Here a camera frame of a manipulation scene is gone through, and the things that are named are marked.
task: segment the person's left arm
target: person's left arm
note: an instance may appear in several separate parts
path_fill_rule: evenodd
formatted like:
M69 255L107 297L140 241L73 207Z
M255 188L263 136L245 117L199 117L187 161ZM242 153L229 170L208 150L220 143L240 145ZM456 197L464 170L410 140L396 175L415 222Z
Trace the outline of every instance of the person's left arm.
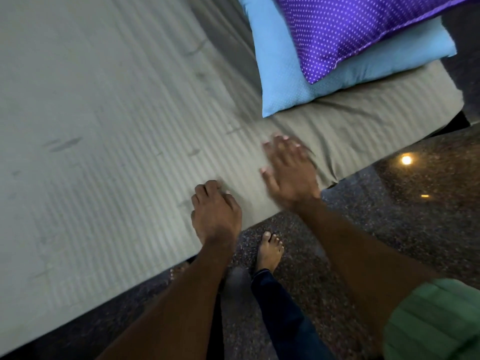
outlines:
M195 188L192 224L203 244L189 268L97 360L205 359L218 287L242 227L242 210L216 181Z

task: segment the pillow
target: pillow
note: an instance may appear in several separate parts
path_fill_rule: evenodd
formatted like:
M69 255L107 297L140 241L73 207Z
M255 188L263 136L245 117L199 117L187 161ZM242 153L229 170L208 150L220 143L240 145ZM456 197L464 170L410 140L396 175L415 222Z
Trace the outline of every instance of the pillow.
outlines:
M313 84L394 31L467 0L277 0Z
M263 117L356 84L456 54L440 18L424 21L341 63L315 84L303 77L285 19L273 0L239 0L253 33Z

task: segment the light blue pillow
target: light blue pillow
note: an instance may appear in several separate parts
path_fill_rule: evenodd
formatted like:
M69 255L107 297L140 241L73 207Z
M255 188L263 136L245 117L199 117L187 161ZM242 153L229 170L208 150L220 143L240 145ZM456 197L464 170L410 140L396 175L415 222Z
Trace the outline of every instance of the light blue pillow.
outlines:
M339 63L326 77L309 84L295 45L273 0L239 0L253 33L260 72L264 118L356 84L411 70L457 53L440 17L424 21L378 42Z

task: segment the person's right foot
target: person's right foot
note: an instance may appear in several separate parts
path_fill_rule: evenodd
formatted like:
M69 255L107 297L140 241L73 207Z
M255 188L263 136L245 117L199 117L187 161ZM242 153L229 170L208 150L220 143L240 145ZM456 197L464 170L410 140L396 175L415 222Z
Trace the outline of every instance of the person's right foot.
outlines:
M283 242L275 234L265 231L257 255L257 272L262 269L268 269L270 272L276 269L280 259L285 251Z

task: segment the yellow light spot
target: yellow light spot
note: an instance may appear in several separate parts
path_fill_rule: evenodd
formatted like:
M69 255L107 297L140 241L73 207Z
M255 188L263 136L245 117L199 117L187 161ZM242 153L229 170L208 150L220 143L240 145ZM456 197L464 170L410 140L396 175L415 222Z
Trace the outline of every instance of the yellow light spot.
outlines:
M409 164L412 164L412 157L410 155L405 155L402 157L402 164L405 164L406 166Z

